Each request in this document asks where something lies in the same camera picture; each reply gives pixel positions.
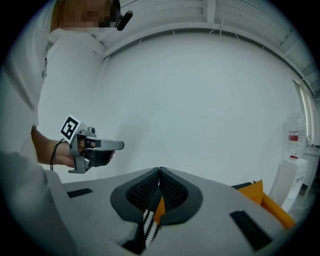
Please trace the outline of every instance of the ceiling beam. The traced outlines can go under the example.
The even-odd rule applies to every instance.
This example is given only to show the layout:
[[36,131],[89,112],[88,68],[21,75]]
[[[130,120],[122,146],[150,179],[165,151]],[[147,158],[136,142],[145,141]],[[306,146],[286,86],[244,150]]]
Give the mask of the ceiling beam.
[[303,73],[304,77],[306,78],[317,71],[318,71],[317,64],[313,63],[312,65],[308,66],[305,70],[303,70],[302,73]]
[[[208,30],[220,30],[220,24],[209,24],[206,22],[178,22],[178,23],[170,23],[170,24],[165,24],[165,25],[160,25],[156,27],[152,27],[149,29],[144,29],[141,32],[138,32],[134,35],[126,37],[124,40],[120,41],[113,47],[109,48],[107,51],[105,51],[102,54],[103,58],[107,58],[110,56],[112,53],[115,51],[119,50],[120,48],[134,42],[137,40],[140,40],[141,38],[157,34],[160,32],[165,32],[165,31],[172,31],[172,30],[178,30],[178,29],[208,29]],[[229,33],[236,33],[237,35],[240,35],[242,37],[251,39],[267,48],[269,48],[271,51],[273,51],[275,54],[277,54],[280,58],[282,58],[286,63],[289,64],[302,78],[304,77],[304,74],[302,73],[302,70],[292,61],[290,60],[279,48],[273,46],[271,43],[265,41],[261,37],[254,35],[250,32],[244,31],[239,28],[235,28],[232,26],[223,26],[223,31],[229,32]],[[306,79],[304,80],[306,85],[309,87],[311,92],[315,94],[313,88],[311,87],[310,82]]]
[[288,38],[281,44],[279,47],[279,50],[284,54],[288,55],[289,52],[292,50],[292,48],[296,45],[296,43],[299,41],[300,35],[298,31],[294,30]]
[[99,33],[95,40],[101,42],[103,39],[105,39],[112,32],[113,32],[112,28],[111,29],[107,29],[105,32]]
[[203,0],[203,17],[209,24],[215,23],[216,0]]
[[311,84],[311,86],[314,89],[314,91],[319,91],[320,90],[320,80],[314,81]]
[[107,50],[107,48],[96,40],[89,33],[71,33],[73,37],[78,38],[81,42],[91,48],[99,57],[103,56],[103,53]]
[[316,92],[315,96],[313,97],[313,99],[318,102],[320,101],[320,91],[319,92]]

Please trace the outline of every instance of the white wall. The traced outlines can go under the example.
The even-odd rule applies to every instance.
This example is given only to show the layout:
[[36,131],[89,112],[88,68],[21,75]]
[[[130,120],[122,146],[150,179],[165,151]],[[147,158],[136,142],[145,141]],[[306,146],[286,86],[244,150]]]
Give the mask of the white wall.
[[320,145],[320,100],[314,101],[315,106],[315,122],[317,128],[317,145]]
[[300,111],[288,67],[223,35],[142,41],[111,58],[95,88],[98,136],[125,148],[99,178],[165,166],[235,185],[272,187],[287,116]]
[[[63,35],[48,52],[47,78],[38,105],[38,130],[60,140],[60,130],[68,114],[86,123],[95,100],[92,94],[102,63],[72,34]],[[68,173],[66,166],[55,166],[63,183],[97,179],[95,170],[85,175]]]

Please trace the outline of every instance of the white cabinet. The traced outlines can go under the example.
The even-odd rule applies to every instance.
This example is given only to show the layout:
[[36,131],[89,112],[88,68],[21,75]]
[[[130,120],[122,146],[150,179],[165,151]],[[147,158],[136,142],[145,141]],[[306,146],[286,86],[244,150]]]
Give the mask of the white cabinet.
[[302,158],[282,160],[269,196],[288,212],[301,189],[308,161]]
[[310,188],[312,182],[315,179],[315,175],[317,172],[318,162],[319,162],[319,153],[306,151],[302,157],[303,159],[308,161],[308,168],[306,171],[306,176],[303,181],[303,184],[307,185],[308,188]]

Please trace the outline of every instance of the hand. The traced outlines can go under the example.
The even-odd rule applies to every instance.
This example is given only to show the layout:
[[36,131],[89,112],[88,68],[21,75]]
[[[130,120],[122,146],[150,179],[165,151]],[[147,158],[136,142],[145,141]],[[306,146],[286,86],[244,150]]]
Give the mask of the hand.
[[[91,146],[94,148],[96,146],[95,142],[91,143]],[[78,141],[78,151],[82,154],[85,150],[85,140],[80,139]],[[115,151],[112,152],[110,160],[113,158]],[[69,144],[66,142],[61,143],[55,151],[55,157],[53,160],[54,165],[64,165],[70,168],[75,168],[74,158],[71,155]]]

